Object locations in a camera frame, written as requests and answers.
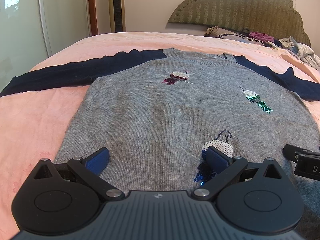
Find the gold tower fan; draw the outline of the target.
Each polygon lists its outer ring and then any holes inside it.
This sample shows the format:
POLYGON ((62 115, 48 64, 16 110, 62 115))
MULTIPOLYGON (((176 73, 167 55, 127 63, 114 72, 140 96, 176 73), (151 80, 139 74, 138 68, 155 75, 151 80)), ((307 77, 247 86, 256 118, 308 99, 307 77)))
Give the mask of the gold tower fan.
POLYGON ((125 32, 124 0, 108 0, 112 33, 125 32))

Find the olive upholstered headboard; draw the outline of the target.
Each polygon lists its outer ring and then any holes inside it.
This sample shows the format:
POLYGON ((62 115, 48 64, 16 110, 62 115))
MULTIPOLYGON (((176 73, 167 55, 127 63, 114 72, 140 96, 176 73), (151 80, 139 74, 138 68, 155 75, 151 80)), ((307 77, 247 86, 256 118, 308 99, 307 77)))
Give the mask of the olive upholstered headboard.
POLYGON ((185 0, 168 22, 236 31, 247 28, 276 39, 291 36, 299 43, 311 44, 293 0, 185 0))

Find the brown wooden door frame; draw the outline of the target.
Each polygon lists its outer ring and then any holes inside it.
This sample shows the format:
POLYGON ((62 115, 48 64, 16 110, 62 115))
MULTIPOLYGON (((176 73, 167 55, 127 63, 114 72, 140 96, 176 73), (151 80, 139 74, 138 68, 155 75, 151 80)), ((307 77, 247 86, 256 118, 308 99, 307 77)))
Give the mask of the brown wooden door frame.
POLYGON ((89 20, 92 36, 98 35, 98 24, 95 0, 88 0, 89 20))

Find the pink bed sheet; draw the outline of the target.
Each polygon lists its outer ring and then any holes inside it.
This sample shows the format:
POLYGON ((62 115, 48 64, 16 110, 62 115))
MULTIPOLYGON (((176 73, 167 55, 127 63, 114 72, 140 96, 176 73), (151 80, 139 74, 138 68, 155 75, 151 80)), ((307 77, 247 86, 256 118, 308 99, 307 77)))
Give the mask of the pink bed sheet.
MULTIPOLYGON (((120 51, 164 48, 243 55, 274 72, 293 68, 297 77, 319 82, 318 70, 284 50, 175 33, 127 32, 84 38, 40 62, 35 69, 112 56, 120 51)), ((43 157, 55 157, 86 91, 85 86, 66 87, 1 98, 1 239, 10 239, 18 233, 11 213, 12 200, 36 163, 43 157)))

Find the pile of clothes on bed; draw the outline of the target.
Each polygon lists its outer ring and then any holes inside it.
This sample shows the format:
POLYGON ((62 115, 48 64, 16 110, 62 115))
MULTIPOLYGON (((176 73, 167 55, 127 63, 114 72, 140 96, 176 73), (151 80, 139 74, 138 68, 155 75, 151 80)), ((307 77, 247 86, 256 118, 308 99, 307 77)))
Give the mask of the pile of clothes on bed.
POLYGON ((319 57, 310 46, 297 42, 293 37, 290 36, 288 38, 280 38, 277 40, 265 33, 254 31, 249 32, 247 28, 244 28, 244 31, 245 32, 238 32, 214 26, 208 28, 204 36, 235 40, 243 43, 252 43, 269 48, 285 49, 303 63, 315 70, 319 70, 319 57))

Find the white sliding wardrobe door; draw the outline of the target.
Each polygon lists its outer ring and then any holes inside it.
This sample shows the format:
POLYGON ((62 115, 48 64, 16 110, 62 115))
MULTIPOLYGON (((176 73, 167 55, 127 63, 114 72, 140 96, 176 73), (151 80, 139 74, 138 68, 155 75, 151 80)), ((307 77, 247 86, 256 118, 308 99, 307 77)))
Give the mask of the white sliding wardrobe door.
POLYGON ((1 0, 1 88, 90 35, 87 0, 1 0))

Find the grey sweater with navy sleeves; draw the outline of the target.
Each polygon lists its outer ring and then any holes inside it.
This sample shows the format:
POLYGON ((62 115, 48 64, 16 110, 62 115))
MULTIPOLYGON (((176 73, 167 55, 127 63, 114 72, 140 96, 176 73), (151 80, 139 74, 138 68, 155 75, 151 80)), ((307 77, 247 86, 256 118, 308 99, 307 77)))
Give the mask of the grey sweater with navy sleeves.
POLYGON ((319 84, 243 56, 132 50, 13 78, 1 97, 87 86, 55 158, 14 197, 16 239, 319 239, 319 84), (216 174, 202 150, 233 159, 216 174), (100 175, 84 159, 105 147, 100 175))

